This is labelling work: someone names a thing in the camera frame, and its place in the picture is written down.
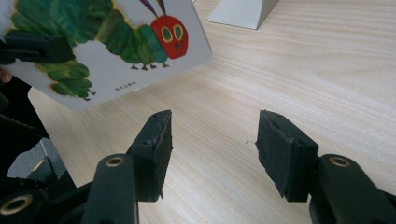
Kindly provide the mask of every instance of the screw hole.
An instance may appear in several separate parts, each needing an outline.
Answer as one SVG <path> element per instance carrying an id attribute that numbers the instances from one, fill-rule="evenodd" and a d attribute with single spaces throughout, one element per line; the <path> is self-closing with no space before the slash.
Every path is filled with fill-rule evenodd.
<path id="1" fill-rule="evenodd" d="M 13 215 L 19 213 L 32 203 L 33 197 L 31 194 L 15 197 L 9 200 L 0 208 L 0 214 L 4 216 Z"/>

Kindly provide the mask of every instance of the caterpillar illustration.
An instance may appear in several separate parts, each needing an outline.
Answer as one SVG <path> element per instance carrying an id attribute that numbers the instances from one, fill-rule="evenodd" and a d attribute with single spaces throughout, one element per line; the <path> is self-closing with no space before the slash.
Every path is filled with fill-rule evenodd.
<path id="1" fill-rule="evenodd" d="M 132 69 L 143 64 L 142 70 L 163 67 L 165 62 L 186 54 L 188 33 L 183 23 L 166 15 L 163 0 L 157 0 L 163 15 L 158 16 L 149 0 L 139 0 L 156 19 L 150 24 L 131 27 L 115 8 L 114 0 L 16 0 L 11 16 L 14 28 L 10 32 L 37 35 L 63 35 L 74 48 L 78 44 L 97 40 L 106 49 L 130 63 Z M 49 87 L 57 94 L 89 101 L 92 83 L 90 71 L 82 63 L 37 63 L 36 67 L 52 80 Z"/>

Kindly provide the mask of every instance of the wood grain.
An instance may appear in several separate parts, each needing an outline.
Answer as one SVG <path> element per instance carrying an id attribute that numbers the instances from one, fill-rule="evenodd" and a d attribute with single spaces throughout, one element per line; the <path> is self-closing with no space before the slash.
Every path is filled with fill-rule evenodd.
<path id="1" fill-rule="evenodd" d="M 258 31 L 209 23 L 218 1 L 194 5 L 213 60 L 82 112 L 37 90 L 30 99 L 78 186 L 104 156 L 123 153 L 148 119 L 173 111 L 164 199 L 142 223 L 310 223 L 259 164 L 259 111 L 283 114 L 319 155 L 342 154 L 396 194 L 396 2 L 280 0 Z"/>

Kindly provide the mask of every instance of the book cover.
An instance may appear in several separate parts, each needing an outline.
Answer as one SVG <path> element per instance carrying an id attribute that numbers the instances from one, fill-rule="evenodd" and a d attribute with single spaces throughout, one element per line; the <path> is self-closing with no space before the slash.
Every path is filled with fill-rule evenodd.
<path id="1" fill-rule="evenodd" d="M 175 76 L 211 59 L 191 0 L 2 0 L 0 37 L 65 36 L 76 59 L 0 65 L 82 110 Z"/>

